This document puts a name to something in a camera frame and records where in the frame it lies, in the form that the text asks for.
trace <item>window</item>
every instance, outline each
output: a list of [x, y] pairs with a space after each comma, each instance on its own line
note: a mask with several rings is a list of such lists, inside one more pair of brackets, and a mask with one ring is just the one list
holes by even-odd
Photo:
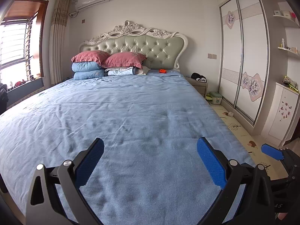
[[16, 82], [29, 80], [30, 35], [33, 20], [19, 19], [1, 23], [0, 80], [10, 87]]
[[43, 77], [42, 38], [48, 1], [15, 0], [0, 24], [0, 82]]

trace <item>air conditioner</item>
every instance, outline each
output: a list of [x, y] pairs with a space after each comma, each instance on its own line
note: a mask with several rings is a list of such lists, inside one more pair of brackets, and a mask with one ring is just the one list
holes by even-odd
[[75, 9], [77, 12], [79, 12], [85, 8], [98, 5], [100, 3], [109, 2], [109, 1], [110, 0], [78, 0], [75, 3]]

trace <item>blue gripper pad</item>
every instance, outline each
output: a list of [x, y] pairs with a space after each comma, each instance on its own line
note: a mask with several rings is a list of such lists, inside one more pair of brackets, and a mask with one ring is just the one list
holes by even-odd
[[265, 153], [269, 157], [274, 158], [277, 161], [283, 160], [284, 156], [282, 152], [272, 146], [269, 146], [268, 144], [263, 144], [261, 147], [262, 153]]
[[197, 152], [208, 170], [215, 185], [224, 189], [226, 185], [226, 172], [213, 151], [206, 144], [206, 141], [200, 138], [197, 142]]
[[104, 142], [99, 139], [87, 156], [82, 160], [75, 172], [75, 187], [86, 185], [96, 165], [104, 153]]

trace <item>small box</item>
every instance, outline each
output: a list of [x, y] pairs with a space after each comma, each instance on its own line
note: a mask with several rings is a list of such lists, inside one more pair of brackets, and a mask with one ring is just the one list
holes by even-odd
[[290, 11], [282, 11], [283, 16], [287, 19], [292, 19], [291, 12]]
[[274, 10], [275, 15], [283, 16], [282, 12], [280, 10]]
[[296, 22], [296, 18], [297, 18], [296, 14], [291, 12], [291, 17], [292, 17], [292, 20]]
[[219, 94], [218, 92], [210, 92], [209, 95], [212, 98], [212, 104], [216, 104], [216, 105], [221, 104], [222, 101], [221, 94]]

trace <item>pink pillow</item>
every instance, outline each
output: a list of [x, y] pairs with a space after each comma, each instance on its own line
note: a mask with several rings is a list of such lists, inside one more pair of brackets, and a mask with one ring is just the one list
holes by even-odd
[[134, 52], [119, 52], [111, 55], [102, 63], [103, 68], [114, 67], [131, 67], [142, 68], [142, 61], [146, 59], [146, 56], [141, 53]]
[[100, 66], [105, 60], [110, 56], [109, 53], [104, 51], [84, 51], [80, 52], [76, 56], [72, 57], [73, 63], [79, 63], [79, 62], [96, 62]]

